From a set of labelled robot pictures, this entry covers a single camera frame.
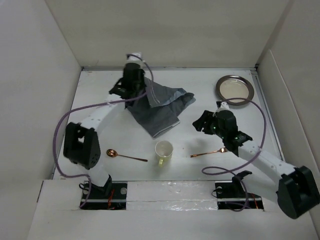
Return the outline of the grey cloth placemat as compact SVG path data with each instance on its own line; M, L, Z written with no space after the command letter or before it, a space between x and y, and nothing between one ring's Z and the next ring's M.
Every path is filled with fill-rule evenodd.
M147 93L129 102L126 108L152 138L157 138L180 123L178 116L196 99L183 88L171 88L144 79Z

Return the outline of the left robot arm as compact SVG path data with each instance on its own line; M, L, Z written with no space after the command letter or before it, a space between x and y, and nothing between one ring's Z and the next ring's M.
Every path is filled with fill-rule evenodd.
M81 122L70 122L65 129L63 155L91 177L95 194L107 198L111 194L112 178L101 158L99 134L112 119L126 108L124 100L145 93L145 71L139 62L127 62L120 78L109 91L106 105L97 107Z

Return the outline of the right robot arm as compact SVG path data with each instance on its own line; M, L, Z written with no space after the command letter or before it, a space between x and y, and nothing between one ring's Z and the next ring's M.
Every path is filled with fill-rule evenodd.
M198 132L220 137L229 152L253 164L275 184L268 188L250 185L240 179L231 184L231 191L235 196L255 193L277 203L291 219L297 219L319 205L320 193L312 171L306 166L296 167L283 162L263 150L249 135L238 130L236 117L230 110L206 110L192 125Z

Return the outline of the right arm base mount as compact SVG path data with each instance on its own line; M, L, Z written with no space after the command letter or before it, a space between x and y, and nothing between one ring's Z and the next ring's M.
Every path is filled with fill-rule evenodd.
M240 180L247 175L252 174L250 171L242 171L231 180L222 180L215 182L215 189L211 195L217 200L219 210L231 210L239 212L243 210L264 210L262 198L259 195L248 192L242 186Z

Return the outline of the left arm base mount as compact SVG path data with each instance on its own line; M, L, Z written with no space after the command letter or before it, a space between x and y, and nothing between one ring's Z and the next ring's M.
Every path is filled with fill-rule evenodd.
M82 190L80 208L82 210L125 210L127 208L127 181L112 181L109 177L104 187L92 185L90 192L89 182L80 183Z

